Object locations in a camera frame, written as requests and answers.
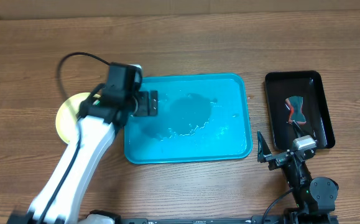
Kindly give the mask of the green plate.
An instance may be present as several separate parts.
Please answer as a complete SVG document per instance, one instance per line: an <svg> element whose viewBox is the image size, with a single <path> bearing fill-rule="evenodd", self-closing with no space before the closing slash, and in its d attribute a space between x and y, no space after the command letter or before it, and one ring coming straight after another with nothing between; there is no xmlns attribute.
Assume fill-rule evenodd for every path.
<svg viewBox="0 0 360 224"><path fill-rule="evenodd" d="M79 111L80 103L89 95L90 92L75 94L69 97L57 111L55 128L60 139L65 144L69 144L70 140L76 134L76 115Z"/></svg>

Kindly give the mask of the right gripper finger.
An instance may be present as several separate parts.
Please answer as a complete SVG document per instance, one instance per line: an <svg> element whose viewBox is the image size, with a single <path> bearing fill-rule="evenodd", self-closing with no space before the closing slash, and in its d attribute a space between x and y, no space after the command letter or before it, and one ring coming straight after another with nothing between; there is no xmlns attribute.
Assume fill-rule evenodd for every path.
<svg viewBox="0 0 360 224"><path fill-rule="evenodd" d="M297 121L293 121L292 126L296 138L301 138L307 135L307 133L300 127Z"/></svg>
<svg viewBox="0 0 360 224"><path fill-rule="evenodd" d="M260 163L267 162L272 156L272 153L260 131L257 132L258 152L257 161Z"/></svg>

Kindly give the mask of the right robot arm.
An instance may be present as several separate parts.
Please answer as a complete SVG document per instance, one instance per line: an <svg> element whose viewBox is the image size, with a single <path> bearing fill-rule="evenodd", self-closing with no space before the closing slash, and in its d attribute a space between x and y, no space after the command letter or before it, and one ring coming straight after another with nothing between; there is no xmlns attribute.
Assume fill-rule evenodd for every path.
<svg viewBox="0 0 360 224"><path fill-rule="evenodd" d="M254 219L257 223L338 223L330 213L335 210L339 186L331 178L311 176L306 160L314 157L317 140L307 134L297 122L292 123L296 138L292 147L273 155L261 132L257 132L257 161L268 163L269 170L281 169L289 190L274 200L263 216ZM292 194L295 208L286 208L283 215L268 216L279 201Z"/></svg>

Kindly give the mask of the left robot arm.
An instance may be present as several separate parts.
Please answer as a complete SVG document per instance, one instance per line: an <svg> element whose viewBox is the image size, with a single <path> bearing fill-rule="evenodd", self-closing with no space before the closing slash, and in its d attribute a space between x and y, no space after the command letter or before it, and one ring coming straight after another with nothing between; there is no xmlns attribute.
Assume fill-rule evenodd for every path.
<svg viewBox="0 0 360 224"><path fill-rule="evenodd" d="M8 223L78 223L80 205L105 152L130 116L148 108L141 91L142 67L111 63L74 112L75 134L55 170L26 213L12 212Z"/></svg>

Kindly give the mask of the orange and dark sponge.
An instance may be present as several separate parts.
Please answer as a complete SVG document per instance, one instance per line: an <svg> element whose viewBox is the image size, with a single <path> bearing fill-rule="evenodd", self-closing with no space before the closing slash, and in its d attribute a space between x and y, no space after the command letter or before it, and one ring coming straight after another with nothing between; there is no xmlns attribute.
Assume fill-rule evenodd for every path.
<svg viewBox="0 0 360 224"><path fill-rule="evenodd" d="M305 115L303 114L303 97L291 96L285 99L285 105L290 111L288 116L288 123L305 124L307 122Z"/></svg>

